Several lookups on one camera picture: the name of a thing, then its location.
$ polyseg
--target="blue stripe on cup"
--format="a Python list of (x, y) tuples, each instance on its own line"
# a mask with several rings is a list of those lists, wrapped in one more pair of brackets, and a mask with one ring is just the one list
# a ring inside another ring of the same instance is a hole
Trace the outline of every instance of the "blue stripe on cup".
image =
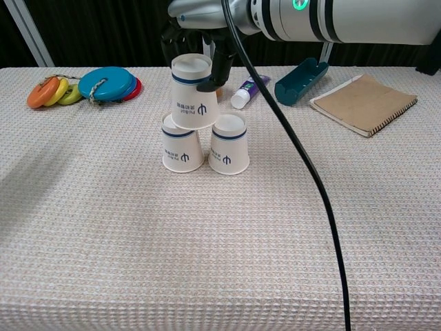
[(187, 133), (183, 133), (183, 134), (173, 134), (173, 133), (168, 133), (163, 129), (163, 132), (166, 136), (169, 136), (170, 138), (185, 138), (188, 136), (191, 136), (192, 134), (194, 134), (194, 130), (193, 131), (189, 131)]
[(185, 84), (185, 85), (197, 85), (197, 84), (202, 83), (203, 81), (207, 81), (209, 79), (209, 76), (205, 77), (205, 78), (200, 78), (200, 79), (184, 79), (184, 78), (179, 78), (179, 77), (175, 76), (174, 74), (172, 74), (172, 77), (178, 83)]
[(242, 138), (243, 136), (245, 136), (245, 133), (247, 133), (247, 131), (245, 130), (244, 133), (241, 133), (241, 134), (238, 135), (238, 136), (226, 137), (226, 136), (222, 136), (222, 135), (220, 135), (219, 133), (214, 132), (214, 130), (212, 130), (212, 132), (213, 132), (213, 134), (214, 134), (216, 137), (218, 137), (219, 139), (222, 139), (222, 140), (237, 140), (237, 139), (240, 139), (240, 138)]

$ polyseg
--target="brown notebook cover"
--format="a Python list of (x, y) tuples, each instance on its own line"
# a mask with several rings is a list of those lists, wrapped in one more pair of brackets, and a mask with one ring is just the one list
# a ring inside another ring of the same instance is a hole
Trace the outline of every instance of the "brown notebook cover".
[(398, 92), (364, 74), (312, 99), (312, 108), (334, 121), (371, 137), (418, 101), (416, 95)]

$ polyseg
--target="glue stick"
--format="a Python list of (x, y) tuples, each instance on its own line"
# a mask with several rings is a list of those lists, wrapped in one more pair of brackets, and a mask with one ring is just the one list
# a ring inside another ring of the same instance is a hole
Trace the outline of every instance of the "glue stick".
[[(263, 83), (267, 85), (271, 78), (268, 76), (261, 75)], [(244, 84), (239, 88), (234, 96), (232, 96), (232, 106), (236, 109), (242, 109), (245, 105), (257, 94), (259, 88), (257, 87), (254, 80), (250, 77)]]

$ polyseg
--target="black cable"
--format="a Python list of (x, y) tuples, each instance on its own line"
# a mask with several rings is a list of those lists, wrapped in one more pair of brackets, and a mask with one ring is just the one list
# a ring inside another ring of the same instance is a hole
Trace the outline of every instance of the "black cable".
[(316, 182), (318, 191), (320, 192), (320, 195), (322, 196), (322, 200), (323, 200), (323, 203), (326, 208), (326, 213), (328, 215), (329, 225), (331, 227), (332, 239), (334, 240), (334, 248), (336, 250), (336, 255), (337, 255), (338, 269), (340, 271), (340, 279), (341, 279), (342, 291), (343, 291), (343, 308), (345, 310), (345, 327), (346, 327), (346, 331), (351, 331), (351, 312), (349, 309), (349, 289), (347, 287), (345, 263), (343, 261), (342, 249), (340, 247), (340, 240), (338, 238), (336, 220), (334, 219), (331, 201), (329, 200), (328, 194), (326, 193), (325, 186), (323, 185), (323, 182), (320, 179), (320, 176), (318, 175), (317, 170), (314, 167), (311, 159), (309, 158), (308, 154), (306, 153), (305, 149), (303, 148), (302, 143), (300, 142), (300, 140), (298, 140), (298, 137), (297, 137), (296, 133), (294, 132), (293, 128), (291, 127), (288, 120), (284, 116), (282, 110), (280, 110), (280, 108), (278, 107), (278, 104), (276, 103), (274, 98), (271, 96), (271, 93), (269, 93), (268, 89), (266, 88), (265, 84), (263, 83), (262, 79), (260, 78), (259, 74), (257, 73), (255, 67), (253, 66), (253, 64), (249, 60), (248, 55), (247, 55), (245, 49), (243, 48), (242, 41), (240, 40), (240, 37), (238, 35), (236, 26), (234, 25), (233, 16), (232, 16), (232, 12), (229, 8), (228, 0), (222, 0), (222, 9), (223, 9), (223, 14), (225, 16), (225, 20), (227, 21), (229, 31), (231, 32), (231, 34), (233, 36), (234, 45), (236, 46), (236, 50), (240, 56), (240, 59), (242, 60), (245, 67), (247, 67), (249, 74), (251, 75), (253, 80), (256, 82), (256, 85), (259, 87), (259, 90), (262, 92), (262, 95), (264, 96), (265, 100), (267, 101), (267, 103), (269, 104), (269, 106), (273, 110), (274, 114), (277, 116), (278, 120), (282, 124), (283, 128), (287, 132), (289, 138), (291, 139), (292, 143), (296, 147), (303, 162), (305, 162), (305, 165), (307, 166), (309, 172), (311, 173), (312, 178)]

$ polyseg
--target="stacked paper cup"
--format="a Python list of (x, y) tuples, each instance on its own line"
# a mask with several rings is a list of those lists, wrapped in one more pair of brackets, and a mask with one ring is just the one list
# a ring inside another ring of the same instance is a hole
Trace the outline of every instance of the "stacked paper cup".
[(216, 92), (199, 92), (212, 60), (184, 54), (172, 62), (172, 112), (162, 118), (163, 164), (173, 172), (191, 172), (204, 162), (198, 130), (212, 128), (209, 164), (221, 174), (239, 174), (249, 165), (247, 124), (234, 113), (219, 114)]

